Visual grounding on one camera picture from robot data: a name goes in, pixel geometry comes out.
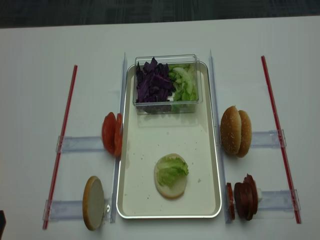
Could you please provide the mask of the green lettuce leaf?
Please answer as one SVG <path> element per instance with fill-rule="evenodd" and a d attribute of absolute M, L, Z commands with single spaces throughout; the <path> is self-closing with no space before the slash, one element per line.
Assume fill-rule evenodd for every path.
<path fill-rule="evenodd" d="M 177 154 L 163 156 L 156 163 L 155 169 L 157 182 L 169 188 L 172 188 L 179 178 L 189 174 L 188 164 Z"/>

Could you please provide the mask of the tomato slice rear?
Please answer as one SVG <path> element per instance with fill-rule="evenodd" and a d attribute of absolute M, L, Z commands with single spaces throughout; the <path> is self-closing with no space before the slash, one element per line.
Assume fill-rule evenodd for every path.
<path fill-rule="evenodd" d="M 122 152 L 122 123 L 123 123 L 123 117 L 121 113 L 117 114 L 116 118 L 116 124 L 115 124 L 115 135 L 114 135 L 114 156 L 117 158 L 121 155 Z"/>

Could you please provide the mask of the green lettuce pile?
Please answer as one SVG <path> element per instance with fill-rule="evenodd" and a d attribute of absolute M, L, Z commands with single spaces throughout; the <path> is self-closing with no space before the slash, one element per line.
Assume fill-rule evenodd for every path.
<path fill-rule="evenodd" d="M 173 104 L 171 112 L 193 112 L 198 101 L 196 81 L 194 79 L 196 76 L 195 64 L 171 64 L 169 65 L 168 76 L 174 86 L 173 101 L 184 102 L 184 104 Z"/>

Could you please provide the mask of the dark red meat slices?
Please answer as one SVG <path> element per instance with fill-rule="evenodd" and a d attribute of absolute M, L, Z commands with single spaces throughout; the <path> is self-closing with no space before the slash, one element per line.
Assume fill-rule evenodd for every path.
<path fill-rule="evenodd" d="M 239 217 L 250 221 L 258 211 L 258 192 L 253 177 L 247 174 L 243 182 L 235 183 L 233 193 Z"/>

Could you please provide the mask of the metal tray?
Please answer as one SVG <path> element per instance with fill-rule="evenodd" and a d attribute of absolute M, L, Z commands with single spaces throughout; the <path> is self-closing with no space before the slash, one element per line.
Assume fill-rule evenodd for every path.
<path fill-rule="evenodd" d="M 208 67 L 197 71 L 202 102 L 193 113 L 137 114 L 133 104 L 135 67 L 124 81 L 123 140 L 116 207 L 125 219 L 214 218 L 222 208 L 219 157 Z M 156 189 L 154 167 L 178 154 L 189 173 L 184 194 L 173 200 Z"/>

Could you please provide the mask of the purple cabbage pile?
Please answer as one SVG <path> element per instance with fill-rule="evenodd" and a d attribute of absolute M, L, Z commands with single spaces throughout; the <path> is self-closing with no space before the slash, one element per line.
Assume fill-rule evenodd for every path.
<path fill-rule="evenodd" d="M 139 62 L 135 67 L 137 104 L 169 102 L 175 90 L 169 78 L 168 64 L 158 63 L 153 57 L 143 67 Z"/>

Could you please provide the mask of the clear salad container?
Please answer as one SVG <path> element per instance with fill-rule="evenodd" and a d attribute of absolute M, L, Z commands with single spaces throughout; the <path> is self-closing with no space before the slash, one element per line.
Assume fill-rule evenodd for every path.
<path fill-rule="evenodd" d="M 134 67 L 132 103 L 138 114 L 196 111 L 202 86 L 195 54 L 137 57 Z"/>

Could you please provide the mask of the sesame bun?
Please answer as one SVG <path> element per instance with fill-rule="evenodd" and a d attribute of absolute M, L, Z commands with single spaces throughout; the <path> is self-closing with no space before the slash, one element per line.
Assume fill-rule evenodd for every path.
<path fill-rule="evenodd" d="M 242 122 L 237 108 L 232 105 L 225 110 L 220 122 L 220 138 L 224 151 L 236 155 L 241 145 Z"/>
<path fill-rule="evenodd" d="M 243 158 L 249 152 L 251 146 L 252 123 L 246 111 L 239 110 L 238 112 L 241 118 L 241 141 L 237 156 Z"/>

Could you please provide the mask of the sesame bun top rear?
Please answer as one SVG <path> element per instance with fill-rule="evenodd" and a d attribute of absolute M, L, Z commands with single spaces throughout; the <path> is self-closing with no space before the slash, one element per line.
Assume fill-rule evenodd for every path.
<path fill-rule="evenodd" d="M 246 111 L 239 110 L 238 112 L 241 118 L 241 141 L 237 156 L 243 158 L 249 152 L 251 146 L 252 123 Z"/>

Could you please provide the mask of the clear left upper pusher track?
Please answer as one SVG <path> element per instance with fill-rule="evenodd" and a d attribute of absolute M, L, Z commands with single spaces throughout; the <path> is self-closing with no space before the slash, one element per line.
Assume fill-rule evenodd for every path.
<path fill-rule="evenodd" d="M 102 139 L 99 136 L 59 136 L 56 145 L 57 153 L 100 152 L 104 150 Z"/>

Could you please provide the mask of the bun bottom standing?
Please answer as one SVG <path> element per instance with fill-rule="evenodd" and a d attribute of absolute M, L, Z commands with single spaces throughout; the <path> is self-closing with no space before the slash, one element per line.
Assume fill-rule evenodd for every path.
<path fill-rule="evenodd" d="M 84 188 L 82 198 L 82 215 L 85 226 L 90 231 L 97 230 L 104 217 L 105 198 L 101 180 L 91 176 Z"/>

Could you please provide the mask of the clear left lower pusher track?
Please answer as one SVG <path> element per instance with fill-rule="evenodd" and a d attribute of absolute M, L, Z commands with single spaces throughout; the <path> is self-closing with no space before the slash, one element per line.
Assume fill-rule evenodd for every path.
<path fill-rule="evenodd" d="M 112 215 L 112 199 L 104 199 L 103 219 L 115 222 Z M 46 200 L 43 221 L 83 220 L 83 202 L 81 200 Z"/>

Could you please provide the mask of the black object at edge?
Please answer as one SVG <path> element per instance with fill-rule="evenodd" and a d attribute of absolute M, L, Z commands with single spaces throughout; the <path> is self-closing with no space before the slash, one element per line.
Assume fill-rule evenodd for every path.
<path fill-rule="evenodd" d="M 7 223 L 7 221 L 6 221 L 4 211 L 1 210 L 0 211 L 0 238 L 2 238 L 6 223 Z"/>

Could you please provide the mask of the red left rail strip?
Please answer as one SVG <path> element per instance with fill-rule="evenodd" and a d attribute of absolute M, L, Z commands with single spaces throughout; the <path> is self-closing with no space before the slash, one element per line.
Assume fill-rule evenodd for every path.
<path fill-rule="evenodd" d="M 67 103 L 66 103 L 63 122 L 62 122 L 62 127 L 61 127 L 61 132 L 60 132 L 60 136 L 58 137 L 58 141 L 57 141 L 56 158 L 55 158 L 55 163 L 54 163 L 54 168 L 53 168 L 53 173 L 52 173 L 52 179 L 51 179 L 51 184 L 50 184 L 48 200 L 47 200 L 47 203 L 45 204 L 45 208 L 44 208 L 44 220 L 43 220 L 43 226 L 42 226 L 43 230 L 46 230 L 48 228 L 49 215 L 50 215 L 50 211 L 51 211 L 51 205 L 52 205 L 52 201 L 53 201 L 56 179 L 57 179 L 58 169 L 59 169 L 59 164 L 60 164 L 61 148 L 63 145 L 63 140 L 65 137 L 65 132 L 66 132 L 66 128 L 67 128 L 70 106 L 71 106 L 74 86 L 75 86 L 75 82 L 76 82 L 77 70 L 78 70 L 78 66 L 74 65 L 73 72 L 72 72 L 72 78 L 71 78 L 71 82 L 70 82 L 70 88 L 69 88 L 69 92 L 68 92 Z"/>

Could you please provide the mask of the red right rail strip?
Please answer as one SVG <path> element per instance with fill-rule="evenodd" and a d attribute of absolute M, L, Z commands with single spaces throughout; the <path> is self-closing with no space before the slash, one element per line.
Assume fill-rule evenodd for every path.
<path fill-rule="evenodd" d="M 289 187 L 290 196 L 291 196 L 292 205 L 293 205 L 293 210 L 294 210 L 294 216 L 295 216 L 296 223 L 301 224 L 302 219 L 301 219 L 301 214 L 300 214 L 300 209 L 299 209 L 299 204 L 298 204 L 299 198 L 297 197 L 297 194 L 295 192 L 295 187 L 294 187 L 294 183 L 293 183 L 293 179 L 292 179 L 292 175 L 291 175 L 290 165 L 289 165 L 289 161 L 288 161 L 288 155 L 287 155 L 287 151 L 286 151 L 285 136 L 283 134 L 280 120 L 279 120 L 279 116 L 278 116 L 278 112 L 277 112 L 277 107 L 276 107 L 276 102 L 275 102 L 273 89 L 272 89 L 272 85 L 271 85 L 270 75 L 268 72 L 268 66 L 267 66 L 265 56 L 262 55 L 260 58 L 261 58 L 265 81 L 266 81 L 268 94 L 269 94 L 269 98 L 270 98 L 270 102 L 271 102 L 271 107 L 272 107 L 275 126 L 276 126 L 276 130 L 277 130 L 278 140 L 280 143 L 283 164 L 284 164 L 284 168 L 285 168 L 286 178 L 287 178 L 288 187 Z"/>

